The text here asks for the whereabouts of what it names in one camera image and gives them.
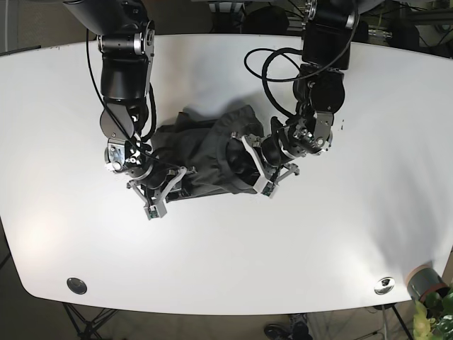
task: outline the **plant pot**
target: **plant pot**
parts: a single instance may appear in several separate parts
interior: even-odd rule
[[[429,266],[423,265],[415,268],[406,279],[406,287],[412,300],[425,302],[426,295],[432,292],[438,292],[444,297],[449,287],[439,274]]]

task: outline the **table surface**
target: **table surface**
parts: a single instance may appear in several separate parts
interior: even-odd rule
[[[156,38],[158,123],[251,104],[278,115],[243,66],[256,47],[298,38]],[[90,45],[94,76],[101,55]],[[266,54],[252,56],[258,70]],[[271,77],[297,71],[283,58]],[[453,63],[353,44],[333,147],[299,159],[274,198],[218,195],[148,221],[127,178],[104,168],[101,104],[84,44],[0,58],[0,216],[23,287],[39,298],[124,310],[261,315],[408,300],[404,276],[453,244]],[[292,110],[291,84],[273,84]],[[386,295],[377,281],[396,280]],[[68,278],[85,281],[72,293]]]

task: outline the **potted plant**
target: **potted plant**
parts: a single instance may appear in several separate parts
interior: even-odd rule
[[[453,340],[453,289],[429,266],[409,274],[406,287],[415,301],[415,340]]]

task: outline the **metal mount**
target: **metal mount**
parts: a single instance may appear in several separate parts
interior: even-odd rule
[[[105,149],[105,167],[109,171],[121,171],[126,162],[126,142],[110,138]]]
[[[272,181],[271,178],[273,174],[263,166],[261,158],[254,149],[254,147],[260,147],[261,138],[255,135],[244,135],[241,137],[241,141],[246,151],[251,155],[252,160],[260,174],[258,180],[253,185],[253,190],[257,193],[261,193],[267,197],[272,197],[279,182],[291,174],[295,174],[296,176],[299,175],[299,167],[296,164],[285,164],[283,167],[287,171]]]
[[[328,150],[332,144],[333,114],[330,112],[317,112],[316,125],[314,128],[314,141],[317,147],[321,148],[321,153]]]
[[[154,197],[152,198],[146,197],[143,192],[140,191],[137,186],[139,184],[136,180],[129,181],[127,183],[127,188],[132,188],[134,192],[144,201],[144,211],[147,214],[148,220],[153,218],[162,218],[167,213],[167,209],[165,207],[165,199],[167,195],[171,192],[171,189],[173,189],[173,187],[183,179],[187,172],[188,170],[184,166],[179,168],[177,173],[175,173],[175,176],[168,182],[163,190],[159,189],[154,191]]]

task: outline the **round grommet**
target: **round grommet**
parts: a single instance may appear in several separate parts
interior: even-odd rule
[[[377,295],[387,294],[390,290],[394,289],[394,286],[395,286],[394,278],[382,278],[375,285],[374,292]]]
[[[86,293],[86,284],[79,278],[68,278],[66,281],[68,288],[76,294],[82,295]]]

